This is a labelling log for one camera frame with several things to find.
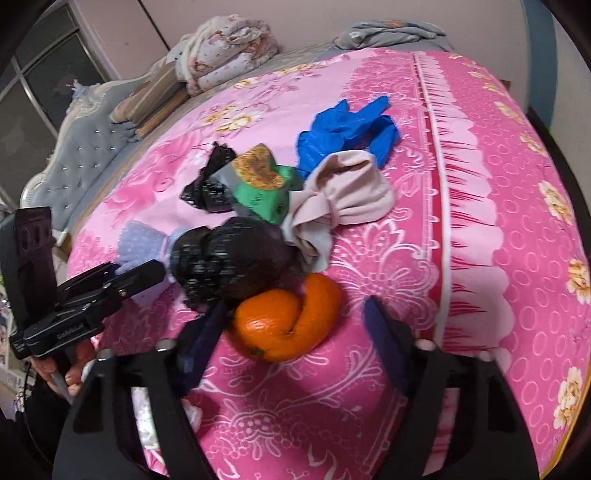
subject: cable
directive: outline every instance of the cable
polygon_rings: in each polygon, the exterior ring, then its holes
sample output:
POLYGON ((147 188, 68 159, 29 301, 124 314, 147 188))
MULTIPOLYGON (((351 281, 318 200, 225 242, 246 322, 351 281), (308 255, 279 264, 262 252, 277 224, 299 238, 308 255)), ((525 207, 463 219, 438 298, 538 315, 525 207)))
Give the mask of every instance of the cable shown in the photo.
POLYGON ((25 384, 23 385, 23 388, 22 388, 22 417, 25 419, 25 426, 27 427, 27 432, 29 433, 29 438, 31 439, 31 441, 32 441, 33 445, 35 446, 35 448, 37 449, 37 451, 39 452, 39 455, 41 455, 41 457, 43 458, 43 460, 45 461, 45 463, 49 466, 49 468, 51 470, 53 468, 53 464, 47 459, 47 457, 45 456, 43 451, 39 448, 39 445, 35 441, 35 437, 33 436, 31 428, 29 427, 29 421, 27 419, 27 407, 26 407, 25 403, 27 401, 27 385, 28 385, 27 379, 29 377, 29 374, 31 373, 31 367, 32 367, 32 364, 29 362, 29 364, 27 366, 27 370, 25 371, 25 384))

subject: yellow flower print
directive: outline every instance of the yellow flower print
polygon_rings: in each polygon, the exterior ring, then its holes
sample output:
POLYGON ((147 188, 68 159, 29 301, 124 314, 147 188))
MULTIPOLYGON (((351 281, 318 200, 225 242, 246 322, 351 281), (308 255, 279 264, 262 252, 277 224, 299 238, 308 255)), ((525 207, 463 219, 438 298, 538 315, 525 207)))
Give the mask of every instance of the yellow flower print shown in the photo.
POLYGON ((583 396, 583 376, 577 367, 570 367, 566 380, 558 389, 558 406, 554 410, 554 428, 562 429, 572 424, 577 406, 583 396))
POLYGON ((240 82, 236 82, 234 84, 234 88, 240 89, 240 88, 246 88, 246 87, 250 87, 250 85, 254 85, 256 83, 256 79, 244 79, 244 80, 240 80, 240 82))
POLYGON ((542 145, 540 145, 533 137, 527 134, 519 134, 519 138, 524 144, 527 144, 531 151, 548 157, 548 152, 546 151, 546 149, 542 145))
POLYGON ((217 133, 230 133, 249 127, 262 118, 260 112, 240 113, 216 128, 217 133))
POLYGON ((484 73, 481 73, 481 72, 468 72, 468 73, 477 79, 485 79, 485 80, 490 79, 490 77, 488 75, 484 75, 484 73))
POLYGON ((225 118, 225 116, 228 113, 230 113, 232 110, 234 110, 235 108, 236 108, 236 105, 226 105, 225 107, 220 108, 216 112, 210 113, 209 115, 207 115, 203 119, 202 124, 203 125, 211 125, 211 124, 217 122, 218 120, 225 118))
POLYGON ((287 75, 288 73, 303 72, 305 70, 313 69, 316 65, 314 63, 302 63, 295 67, 289 67, 287 69, 277 70, 276 73, 279 75, 287 75))
POLYGON ((485 83, 484 87, 482 87, 482 89, 488 90, 490 92, 498 93, 499 95, 505 94, 505 92, 501 88, 497 87, 497 85, 495 85, 494 83, 485 83))
POLYGON ((570 210, 569 204, 556 188, 547 181, 538 183, 538 188, 544 196, 544 201, 548 205, 548 210, 553 217, 563 220, 569 225, 573 224, 573 212, 570 210))
POLYGON ((589 280, 589 267, 578 260, 572 258, 569 262, 570 280, 566 288, 571 293, 576 293, 577 300, 581 305, 591 304, 591 281, 589 280))
POLYGON ((503 115, 508 116, 515 120, 518 124, 523 125, 523 119, 518 113, 515 113, 511 110, 508 106, 506 106, 503 102, 495 102, 497 108, 503 113, 503 115))

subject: gray blanket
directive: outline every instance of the gray blanket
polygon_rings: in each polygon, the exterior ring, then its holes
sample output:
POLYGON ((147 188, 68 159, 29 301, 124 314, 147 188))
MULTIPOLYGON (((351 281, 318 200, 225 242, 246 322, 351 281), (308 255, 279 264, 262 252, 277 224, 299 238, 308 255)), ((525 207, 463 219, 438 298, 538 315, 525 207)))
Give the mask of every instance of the gray blanket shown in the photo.
POLYGON ((406 20, 368 20, 351 25, 335 38, 335 45, 342 50, 360 50, 365 47, 390 47, 419 40, 444 37, 437 25, 406 20))

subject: window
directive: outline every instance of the window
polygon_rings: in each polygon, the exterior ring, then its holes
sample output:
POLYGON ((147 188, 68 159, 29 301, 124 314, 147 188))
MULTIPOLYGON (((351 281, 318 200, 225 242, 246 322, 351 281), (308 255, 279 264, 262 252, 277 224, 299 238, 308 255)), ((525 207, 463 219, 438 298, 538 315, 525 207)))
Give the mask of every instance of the window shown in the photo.
POLYGON ((107 76, 63 6, 35 24, 0 75, 0 202, 17 208, 29 179, 45 168, 74 79, 93 85, 107 76))

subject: finger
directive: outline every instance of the finger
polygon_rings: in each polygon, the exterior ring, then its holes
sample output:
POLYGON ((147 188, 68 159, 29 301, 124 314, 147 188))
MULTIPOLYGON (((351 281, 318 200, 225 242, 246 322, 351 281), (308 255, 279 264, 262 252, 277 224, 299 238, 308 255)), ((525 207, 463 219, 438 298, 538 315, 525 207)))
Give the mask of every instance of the finger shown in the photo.
POLYGON ((72 396, 75 397, 78 395, 78 393, 80 392, 80 389, 82 389, 82 383, 76 383, 74 385, 70 385, 68 387, 68 393, 72 396))
POLYGON ((57 369, 57 365, 50 358, 46 360, 39 360, 34 356, 31 357, 31 365, 35 372, 46 382, 51 382, 51 373, 57 369))
POLYGON ((95 348, 89 340, 76 345, 76 362, 66 374, 66 383, 68 385, 75 385, 81 382, 84 366, 95 357, 95 348))

